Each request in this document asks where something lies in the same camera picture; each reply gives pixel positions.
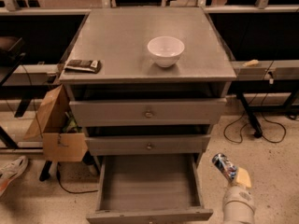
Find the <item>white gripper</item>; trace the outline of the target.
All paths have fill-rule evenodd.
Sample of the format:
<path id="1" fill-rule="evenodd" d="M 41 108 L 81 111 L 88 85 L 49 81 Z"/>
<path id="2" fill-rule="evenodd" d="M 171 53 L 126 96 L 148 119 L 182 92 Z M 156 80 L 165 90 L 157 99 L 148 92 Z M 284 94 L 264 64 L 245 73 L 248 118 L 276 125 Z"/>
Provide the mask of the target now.
<path id="1" fill-rule="evenodd" d="M 249 172 L 239 167 L 234 182 L 247 189 L 251 188 Z M 240 186 L 228 188 L 223 197 L 223 212 L 225 214 L 254 214 L 255 206 L 253 196 L 247 189 Z"/>

